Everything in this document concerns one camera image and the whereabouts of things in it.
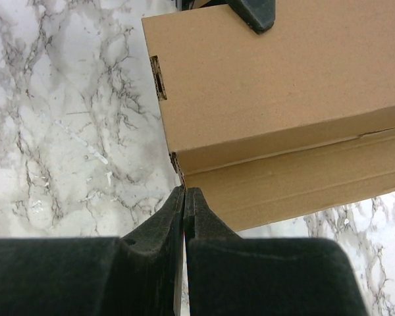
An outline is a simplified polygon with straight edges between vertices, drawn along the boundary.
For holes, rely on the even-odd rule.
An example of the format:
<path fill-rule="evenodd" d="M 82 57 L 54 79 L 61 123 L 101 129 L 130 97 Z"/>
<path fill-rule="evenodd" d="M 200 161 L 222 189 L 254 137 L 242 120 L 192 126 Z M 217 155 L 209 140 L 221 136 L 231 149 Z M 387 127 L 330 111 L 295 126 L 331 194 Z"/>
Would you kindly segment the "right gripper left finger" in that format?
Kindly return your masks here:
<path fill-rule="evenodd" d="M 184 198 L 123 237 L 0 239 L 0 315 L 179 315 Z"/>

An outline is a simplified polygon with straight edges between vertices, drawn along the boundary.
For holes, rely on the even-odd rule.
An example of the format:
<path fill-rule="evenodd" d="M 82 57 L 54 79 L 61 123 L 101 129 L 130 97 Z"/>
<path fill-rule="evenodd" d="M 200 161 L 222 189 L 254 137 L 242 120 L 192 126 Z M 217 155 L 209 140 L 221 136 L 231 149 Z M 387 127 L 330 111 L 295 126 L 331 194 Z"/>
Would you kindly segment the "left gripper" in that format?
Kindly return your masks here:
<path fill-rule="evenodd" d="M 210 0 L 174 0 L 177 9 L 198 9 Z M 275 0 L 231 0 L 231 9 L 256 33 L 270 30 L 276 18 Z"/>

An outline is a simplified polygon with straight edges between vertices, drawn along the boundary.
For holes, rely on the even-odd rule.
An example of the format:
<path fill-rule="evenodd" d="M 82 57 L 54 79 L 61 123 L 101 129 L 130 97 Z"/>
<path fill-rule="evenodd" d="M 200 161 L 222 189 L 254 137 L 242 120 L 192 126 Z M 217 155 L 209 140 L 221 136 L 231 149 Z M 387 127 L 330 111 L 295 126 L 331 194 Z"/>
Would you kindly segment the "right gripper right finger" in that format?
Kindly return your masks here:
<path fill-rule="evenodd" d="M 191 188 L 184 204 L 192 315 L 366 315 L 348 256 L 325 238 L 241 238 Z"/>

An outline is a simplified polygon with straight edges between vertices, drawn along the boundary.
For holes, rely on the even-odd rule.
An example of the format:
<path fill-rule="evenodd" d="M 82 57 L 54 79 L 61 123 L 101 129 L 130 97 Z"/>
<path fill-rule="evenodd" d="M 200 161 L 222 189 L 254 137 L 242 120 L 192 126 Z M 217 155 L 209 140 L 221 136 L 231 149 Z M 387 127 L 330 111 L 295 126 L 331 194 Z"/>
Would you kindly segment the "cardboard box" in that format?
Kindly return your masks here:
<path fill-rule="evenodd" d="M 169 153 L 244 230 L 395 191 L 395 1 L 278 1 L 142 20 Z"/>

